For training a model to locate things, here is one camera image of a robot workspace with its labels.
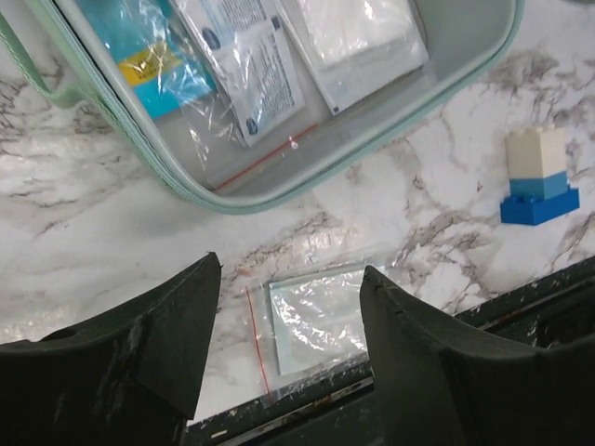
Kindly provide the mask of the alcohol wipes bag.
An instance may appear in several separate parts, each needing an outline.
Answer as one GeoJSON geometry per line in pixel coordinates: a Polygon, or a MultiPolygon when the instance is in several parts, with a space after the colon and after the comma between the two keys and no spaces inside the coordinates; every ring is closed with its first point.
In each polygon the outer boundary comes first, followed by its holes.
{"type": "Polygon", "coordinates": [[[216,91],[158,123],[199,185],[226,194],[322,170],[342,141],[272,1],[175,1],[216,91]]]}

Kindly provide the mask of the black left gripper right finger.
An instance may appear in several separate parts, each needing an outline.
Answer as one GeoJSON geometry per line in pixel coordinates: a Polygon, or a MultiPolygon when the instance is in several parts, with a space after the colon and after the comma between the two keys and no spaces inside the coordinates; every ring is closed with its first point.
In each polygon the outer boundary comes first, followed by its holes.
{"type": "Polygon", "coordinates": [[[373,267],[361,312],[388,445],[590,445],[594,338],[533,347],[470,326],[373,267]]]}

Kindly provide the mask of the clear gauze pouch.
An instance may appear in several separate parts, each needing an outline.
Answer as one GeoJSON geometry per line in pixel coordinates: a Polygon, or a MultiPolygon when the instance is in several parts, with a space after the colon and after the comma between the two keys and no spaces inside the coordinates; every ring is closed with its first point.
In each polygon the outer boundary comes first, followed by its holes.
{"type": "Polygon", "coordinates": [[[333,114],[430,59],[408,1],[277,1],[275,6],[333,114]]]}

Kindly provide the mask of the green medicine kit case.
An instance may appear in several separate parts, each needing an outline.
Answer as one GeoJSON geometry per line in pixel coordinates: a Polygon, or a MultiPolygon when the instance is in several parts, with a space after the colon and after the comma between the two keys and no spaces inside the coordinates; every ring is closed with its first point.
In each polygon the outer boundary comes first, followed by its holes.
{"type": "Polygon", "coordinates": [[[447,101],[505,52],[521,1],[30,1],[84,101],[181,198],[256,213],[334,175],[447,101]]]}

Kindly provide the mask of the cotton swab packet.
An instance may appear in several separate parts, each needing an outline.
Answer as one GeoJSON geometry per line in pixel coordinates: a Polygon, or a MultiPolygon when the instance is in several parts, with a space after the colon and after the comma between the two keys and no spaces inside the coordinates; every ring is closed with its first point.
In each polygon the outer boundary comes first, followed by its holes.
{"type": "Polygon", "coordinates": [[[170,2],[77,5],[152,119],[216,91],[170,2]]]}

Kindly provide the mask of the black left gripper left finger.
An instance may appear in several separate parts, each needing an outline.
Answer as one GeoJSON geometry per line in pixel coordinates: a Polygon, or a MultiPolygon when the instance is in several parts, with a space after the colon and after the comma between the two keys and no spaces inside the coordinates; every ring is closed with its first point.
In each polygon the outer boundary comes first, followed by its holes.
{"type": "Polygon", "coordinates": [[[209,253],[125,303],[1,347],[5,445],[180,445],[218,307],[209,253]]]}

